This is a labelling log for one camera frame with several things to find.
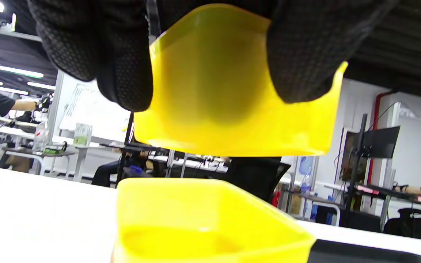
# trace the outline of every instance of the yellow plastic container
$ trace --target yellow plastic container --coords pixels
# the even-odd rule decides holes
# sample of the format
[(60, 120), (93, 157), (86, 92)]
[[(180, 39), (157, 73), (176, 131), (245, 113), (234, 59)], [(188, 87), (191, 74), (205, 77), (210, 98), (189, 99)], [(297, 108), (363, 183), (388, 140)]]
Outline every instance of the yellow plastic container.
[(114, 263), (306, 263), (315, 241), (224, 181), (135, 178), (118, 189)]
[(326, 95), (285, 104), (269, 75), (268, 26), (224, 4), (175, 23), (150, 46), (154, 94), (150, 108), (134, 115), (136, 139), (201, 155), (327, 153), (346, 62)]

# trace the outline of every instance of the black glove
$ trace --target black glove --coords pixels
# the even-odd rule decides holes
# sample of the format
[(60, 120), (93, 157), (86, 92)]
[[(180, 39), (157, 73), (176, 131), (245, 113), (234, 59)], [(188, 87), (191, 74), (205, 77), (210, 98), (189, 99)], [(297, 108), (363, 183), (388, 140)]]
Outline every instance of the black glove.
[(52, 98), (53, 96), (50, 93), (43, 94), (42, 98), (40, 99), (40, 102), (37, 103), (37, 110), (50, 108), (50, 105), (52, 104)]
[(317, 99), (331, 88), (372, 28), (399, 0), (28, 0), (53, 63), (123, 108), (146, 110), (152, 99), (146, 4), (162, 31), (210, 3), (241, 7), (272, 20), (269, 70), (286, 103)]

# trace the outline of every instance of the black ceiling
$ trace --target black ceiling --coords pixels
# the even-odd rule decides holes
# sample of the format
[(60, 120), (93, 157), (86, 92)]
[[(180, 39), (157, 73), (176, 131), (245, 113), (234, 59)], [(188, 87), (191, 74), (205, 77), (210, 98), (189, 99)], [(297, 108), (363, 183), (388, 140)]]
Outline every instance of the black ceiling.
[[(34, 35), (35, 22), (25, 0), (1, 1), (5, 13), (17, 14), (16, 32)], [(49, 63), (40, 43), (0, 35), (0, 64), (45, 74), (34, 82), (55, 85), (56, 70)], [(421, 0), (402, 0), (374, 29), (353, 58), (346, 77), (421, 96)], [(18, 75), (0, 72), (8, 88), (32, 93), (46, 90), (32, 88)]]
[[(30, 16), (25, 0), (3, 1), (4, 13), (0, 13), (0, 20), (11, 21), (12, 13), (17, 15), (16, 32), (36, 35), (35, 21)], [(3, 87), (28, 91), (31, 95), (41, 95), (52, 90), (27, 85), (27, 82), (36, 82), (46, 85), (55, 85), (56, 68), (48, 60), (42, 43), (0, 34), (0, 65), (33, 72), (43, 73), (43, 78), (31, 78), (16, 75), (0, 70), (0, 81)]]

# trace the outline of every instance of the black chair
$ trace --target black chair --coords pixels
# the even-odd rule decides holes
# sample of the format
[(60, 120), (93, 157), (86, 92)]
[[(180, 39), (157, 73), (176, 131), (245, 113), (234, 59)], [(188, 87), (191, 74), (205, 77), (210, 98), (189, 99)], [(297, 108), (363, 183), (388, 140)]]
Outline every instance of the black chair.
[(421, 239), (421, 218), (415, 218), (416, 215), (421, 215), (421, 210), (416, 208), (402, 208), (398, 212), (400, 214), (400, 235)]
[(281, 157), (234, 157), (224, 181), (271, 203), (274, 189), (291, 165)]

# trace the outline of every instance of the water bottle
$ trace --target water bottle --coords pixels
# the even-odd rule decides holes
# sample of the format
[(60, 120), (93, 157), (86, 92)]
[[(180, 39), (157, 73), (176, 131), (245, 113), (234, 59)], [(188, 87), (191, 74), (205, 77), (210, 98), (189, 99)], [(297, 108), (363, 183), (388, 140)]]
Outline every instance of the water bottle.
[(311, 174), (306, 174), (301, 181), (301, 193), (309, 195), (311, 193)]
[(318, 213), (318, 205), (313, 205), (311, 207), (311, 216), (310, 216), (311, 221), (316, 221), (316, 213)]
[(42, 113), (41, 119), (42, 121), (35, 130), (34, 145), (32, 148), (32, 152), (40, 154), (45, 151), (45, 148), (48, 145), (48, 133), (50, 132), (47, 125), (46, 113)]
[(313, 167), (313, 156), (302, 156), (300, 161), (299, 172), (302, 175), (307, 175), (311, 173), (311, 168)]

